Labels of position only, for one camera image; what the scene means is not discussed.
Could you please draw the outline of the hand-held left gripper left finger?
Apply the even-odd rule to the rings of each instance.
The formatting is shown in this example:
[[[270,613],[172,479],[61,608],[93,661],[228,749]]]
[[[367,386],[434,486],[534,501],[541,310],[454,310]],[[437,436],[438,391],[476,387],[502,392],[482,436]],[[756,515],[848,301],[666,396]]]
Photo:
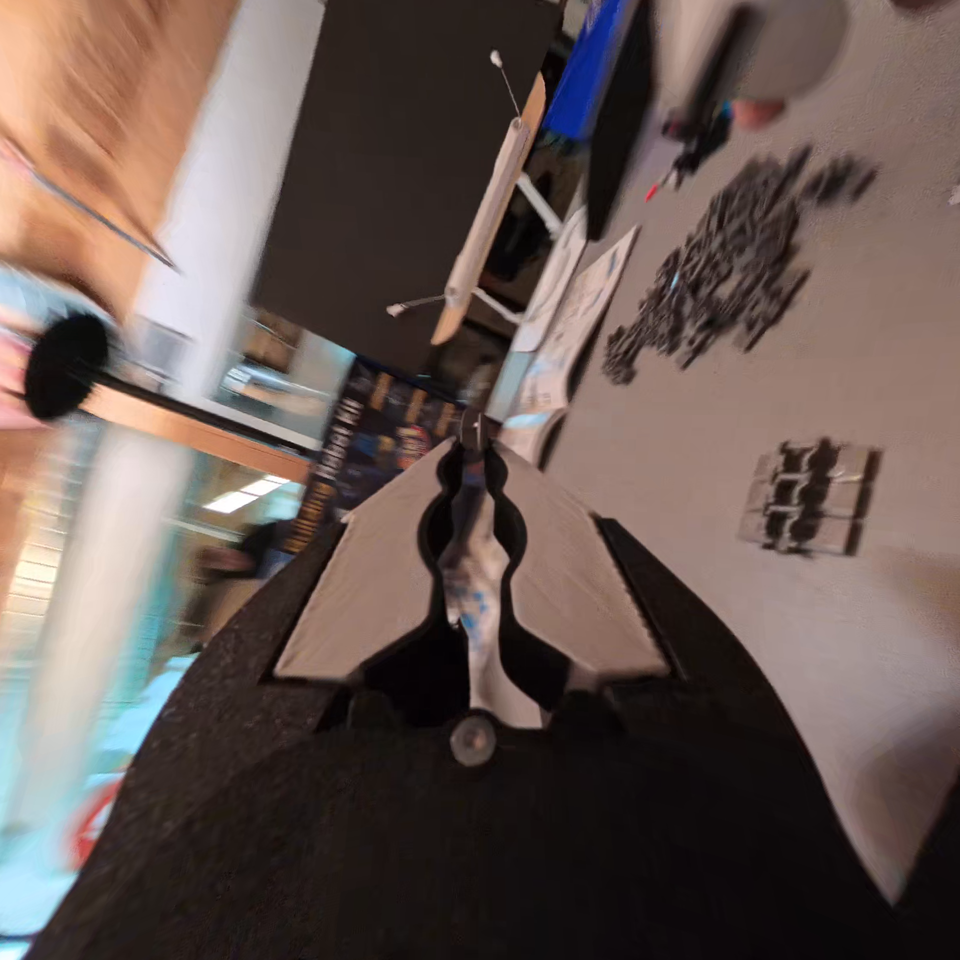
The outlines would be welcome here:
[[[355,509],[274,669],[278,680],[343,683],[420,629],[448,628],[442,576],[426,558],[442,503],[445,440]]]

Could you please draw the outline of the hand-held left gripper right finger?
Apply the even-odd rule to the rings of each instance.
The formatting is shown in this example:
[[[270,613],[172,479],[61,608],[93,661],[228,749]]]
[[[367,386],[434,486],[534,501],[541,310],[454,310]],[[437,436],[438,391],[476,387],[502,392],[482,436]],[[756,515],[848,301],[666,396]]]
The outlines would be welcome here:
[[[499,442],[485,455],[500,582],[500,662],[520,690],[599,690],[669,676],[669,660],[598,518]]]

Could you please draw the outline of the pile of grey track pieces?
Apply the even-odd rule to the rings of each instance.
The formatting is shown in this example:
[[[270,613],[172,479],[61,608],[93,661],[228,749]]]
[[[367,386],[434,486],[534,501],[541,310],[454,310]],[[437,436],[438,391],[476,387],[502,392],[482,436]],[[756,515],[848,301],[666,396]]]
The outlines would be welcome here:
[[[690,368],[732,338],[749,354],[795,303],[811,276],[797,266],[799,232],[814,212],[856,205],[879,166],[846,152],[807,172],[813,144],[780,160],[750,159],[711,199],[642,299],[635,320],[610,334],[603,373],[627,387],[645,351]]]

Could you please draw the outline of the grey desk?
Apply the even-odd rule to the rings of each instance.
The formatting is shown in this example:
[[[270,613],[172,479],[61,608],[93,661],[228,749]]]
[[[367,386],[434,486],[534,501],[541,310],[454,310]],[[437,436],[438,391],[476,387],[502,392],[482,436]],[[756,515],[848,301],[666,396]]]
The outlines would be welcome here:
[[[547,471],[619,520],[726,622],[786,703],[882,891],[898,899],[958,767],[958,3],[850,3],[831,72],[762,132],[736,134],[683,190],[645,203],[670,146],[636,156],[599,258],[640,234],[603,336],[751,157],[812,143],[877,175],[815,211],[811,271],[748,355],[688,370],[645,351],[627,387],[597,344]],[[742,542],[751,474],[784,440],[883,453],[855,558]]]

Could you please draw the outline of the person's right hand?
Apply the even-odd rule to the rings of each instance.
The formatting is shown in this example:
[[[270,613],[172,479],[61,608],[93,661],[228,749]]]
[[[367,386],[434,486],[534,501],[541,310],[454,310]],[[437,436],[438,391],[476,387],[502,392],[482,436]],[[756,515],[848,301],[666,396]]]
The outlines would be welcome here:
[[[733,100],[730,103],[732,125],[743,133],[758,133],[778,123],[787,107],[784,100]]]

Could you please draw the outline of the toy kit box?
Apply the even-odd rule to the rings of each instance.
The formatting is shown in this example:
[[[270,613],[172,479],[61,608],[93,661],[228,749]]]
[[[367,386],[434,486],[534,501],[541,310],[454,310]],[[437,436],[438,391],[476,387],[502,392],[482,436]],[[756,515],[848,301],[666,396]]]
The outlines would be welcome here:
[[[460,432],[466,405],[357,357],[328,418],[283,550],[295,556]]]

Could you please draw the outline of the dark slab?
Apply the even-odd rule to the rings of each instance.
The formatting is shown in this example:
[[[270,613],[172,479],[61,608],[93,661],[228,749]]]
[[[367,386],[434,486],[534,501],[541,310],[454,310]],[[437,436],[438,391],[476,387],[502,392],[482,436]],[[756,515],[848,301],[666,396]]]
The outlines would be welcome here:
[[[654,4],[639,2],[622,34],[588,152],[584,205],[590,243],[606,232],[655,96]]]

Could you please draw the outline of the blue storage bin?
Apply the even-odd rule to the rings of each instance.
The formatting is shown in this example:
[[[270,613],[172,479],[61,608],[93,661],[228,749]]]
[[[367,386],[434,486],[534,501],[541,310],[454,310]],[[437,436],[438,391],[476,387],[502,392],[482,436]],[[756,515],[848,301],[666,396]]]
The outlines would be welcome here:
[[[574,147],[588,143],[637,8],[634,2],[586,3],[572,53],[544,116],[551,139]]]

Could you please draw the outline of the instruction manual booklet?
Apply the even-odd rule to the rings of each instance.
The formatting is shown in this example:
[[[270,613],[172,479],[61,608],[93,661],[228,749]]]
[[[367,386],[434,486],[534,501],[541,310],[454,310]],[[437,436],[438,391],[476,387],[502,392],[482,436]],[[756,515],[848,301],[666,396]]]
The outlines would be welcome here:
[[[551,458],[642,231],[636,224],[572,279],[541,344],[511,391],[499,442],[539,470]]]

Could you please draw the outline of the white book stand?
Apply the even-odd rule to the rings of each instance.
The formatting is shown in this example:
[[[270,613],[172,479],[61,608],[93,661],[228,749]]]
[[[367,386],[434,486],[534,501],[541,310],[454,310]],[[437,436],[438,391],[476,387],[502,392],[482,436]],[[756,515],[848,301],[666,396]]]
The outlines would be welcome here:
[[[526,106],[520,109],[500,52],[493,50],[490,61],[504,79],[516,118],[508,127],[472,228],[454,262],[444,294],[392,304],[387,308],[387,312],[389,317],[397,319],[414,309],[443,303],[440,319],[431,338],[432,346],[440,346],[450,342],[460,330],[472,300],[477,299],[517,328],[511,343],[512,352],[535,354],[547,338],[587,247],[587,210],[580,207],[566,220],[562,220],[524,170],[533,150],[534,135],[546,112],[544,79],[541,76],[535,79]],[[523,314],[511,311],[493,295],[484,292],[480,285],[496,234],[517,190],[532,205],[535,215],[547,228],[552,244],[532,302]]]

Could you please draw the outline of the black disc on rod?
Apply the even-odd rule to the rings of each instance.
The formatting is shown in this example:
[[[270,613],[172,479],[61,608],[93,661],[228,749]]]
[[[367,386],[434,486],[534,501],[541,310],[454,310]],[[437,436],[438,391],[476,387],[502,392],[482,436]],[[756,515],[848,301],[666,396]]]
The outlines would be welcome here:
[[[56,317],[34,342],[30,351],[23,399],[30,413],[52,423],[78,411],[96,388],[112,390],[156,411],[184,416],[189,422],[218,429],[227,435],[283,450],[303,459],[317,448],[244,424],[229,416],[176,400],[142,388],[112,373],[117,338],[104,322],[92,314]]]

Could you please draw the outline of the white pillar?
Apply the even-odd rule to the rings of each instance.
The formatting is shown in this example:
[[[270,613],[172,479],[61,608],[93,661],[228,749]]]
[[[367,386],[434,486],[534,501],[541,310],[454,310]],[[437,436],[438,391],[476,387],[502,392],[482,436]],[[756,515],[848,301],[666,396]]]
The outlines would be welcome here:
[[[324,3],[3,3],[3,386],[56,307],[111,316],[126,357],[175,348],[213,400],[280,188]],[[3,838],[69,819],[104,702],[204,458],[94,388],[42,426],[3,394]]]

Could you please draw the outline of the black board panel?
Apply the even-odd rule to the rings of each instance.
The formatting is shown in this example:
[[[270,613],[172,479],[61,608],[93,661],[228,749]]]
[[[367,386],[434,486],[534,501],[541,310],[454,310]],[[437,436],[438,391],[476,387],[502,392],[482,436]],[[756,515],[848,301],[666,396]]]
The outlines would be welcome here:
[[[416,374],[443,294],[560,12],[534,2],[326,4],[254,306]]]

